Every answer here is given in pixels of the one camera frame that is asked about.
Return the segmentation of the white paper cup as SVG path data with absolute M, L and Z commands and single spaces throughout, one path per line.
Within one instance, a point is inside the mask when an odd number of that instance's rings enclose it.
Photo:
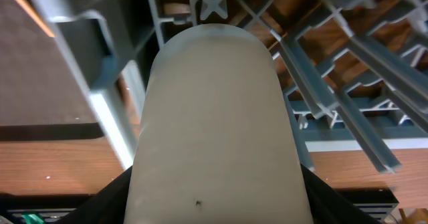
M 205 24 L 150 72 L 126 223 L 311 223 L 290 117 L 265 45 Z

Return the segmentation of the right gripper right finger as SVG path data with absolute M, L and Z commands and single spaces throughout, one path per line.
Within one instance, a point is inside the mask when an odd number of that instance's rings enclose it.
M 379 224 L 355 207 L 304 165 L 300 165 L 310 211 L 317 224 Z

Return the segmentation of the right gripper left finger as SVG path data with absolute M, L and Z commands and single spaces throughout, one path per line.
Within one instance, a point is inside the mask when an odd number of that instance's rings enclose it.
M 132 167 L 56 223 L 123 224 L 131 174 Z

